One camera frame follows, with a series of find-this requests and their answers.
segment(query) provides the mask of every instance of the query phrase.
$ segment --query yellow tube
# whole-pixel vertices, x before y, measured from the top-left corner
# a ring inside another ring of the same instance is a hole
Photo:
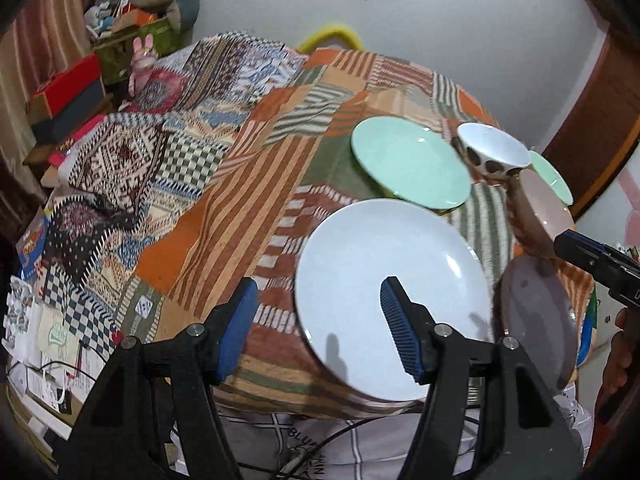
[[[321,41],[337,36],[341,38],[352,50],[364,51],[362,40],[356,32],[346,25],[327,25],[311,36],[298,47],[298,51],[303,54],[311,54]]]

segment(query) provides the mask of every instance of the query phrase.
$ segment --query hand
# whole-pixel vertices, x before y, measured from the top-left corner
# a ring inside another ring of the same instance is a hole
[[[616,316],[616,326],[621,328],[611,340],[611,352],[602,373],[602,387],[608,394],[614,394],[626,383],[626,369],[631,364],[631,350],[625,342],[624,328],[626,308]]]

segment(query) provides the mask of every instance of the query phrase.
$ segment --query pink bowl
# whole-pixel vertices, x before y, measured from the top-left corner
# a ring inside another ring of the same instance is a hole
[[[542,177],[522,170],[513,179],[510,198],[526,237],[541,256],[554,256],[554,240],[567,229],[575,231],[574,219],[564,203]]]

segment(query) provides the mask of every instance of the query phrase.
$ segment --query bowl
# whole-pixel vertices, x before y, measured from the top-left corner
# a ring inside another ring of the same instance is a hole
[[[527,249],[539,256],[555,256],[554,240],[567,229],[575,231],[574,219],[564,203],[539,174],[522,170],[509,190]]]
[[[558,173],[558,170],[551,165],[551,162],[537,152],[530,151],[529,155],[531,156],[531,167],[542,177],[542,180],[551,186],[551,189],[558,195],[558,198],[562,200],[565,205],[573,204],[574,196],[569,186],[564,181],[564,178],[562,178],[562,175]]]
[[[531,164],[527,147],[507,132],[493,126],[480,123],[460,124],[458,139],[466,162],[490,178],[508,179]]]

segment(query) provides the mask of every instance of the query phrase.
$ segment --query pink bunny toy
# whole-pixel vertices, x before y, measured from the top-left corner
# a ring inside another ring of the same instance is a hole
[[[145,46],[142,47],[142,40],[133,40],[133,56],[131,57],[131,76],[129,77],[129,94],[132,97],[140,95],[145,87],[154,65],[158,60],[158,53],[154,50],[154,37],[147,34]]]

